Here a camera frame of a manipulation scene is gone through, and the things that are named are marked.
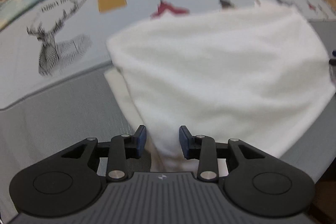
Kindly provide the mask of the grey deer print bedsheet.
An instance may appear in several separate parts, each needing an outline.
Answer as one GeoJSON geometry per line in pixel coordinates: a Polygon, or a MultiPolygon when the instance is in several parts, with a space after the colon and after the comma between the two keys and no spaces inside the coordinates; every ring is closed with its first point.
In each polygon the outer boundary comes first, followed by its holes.
{"type": "MultiPolygon", "coordinates": [[[[42,0],[1,30],[1,220],[9,223],[309,223],[312,201],[290,217],[259,217],[231,203],[195,172],[153,172],[146,144],[127,160],[130,178],[112,182],[89,207],[58,218],[19,213],[13,177],[86,138],[133,135],[106,80],[108,39],[137,22],[251,7],[262,0],[42,0]]],[[[295,7],[335,50],[327,0],[264,0],[295,7]]],[[[309,129],[276,157],[315,183],[335,159],[335,94],[309,129]]]]}

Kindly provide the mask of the white t-shirt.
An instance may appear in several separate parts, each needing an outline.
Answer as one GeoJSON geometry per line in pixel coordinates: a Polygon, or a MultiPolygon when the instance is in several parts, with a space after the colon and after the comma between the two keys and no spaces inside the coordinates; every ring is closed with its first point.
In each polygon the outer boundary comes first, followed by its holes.
{"type": "Polygon", "coordinates": [[[179,128],[241,139],[280,157],[323,112],[329,55],[295,7],[251,7],[137,22],[111,36],[105,74],[133,128],[146,126],[153,172],[195,172],[179,128]]]}

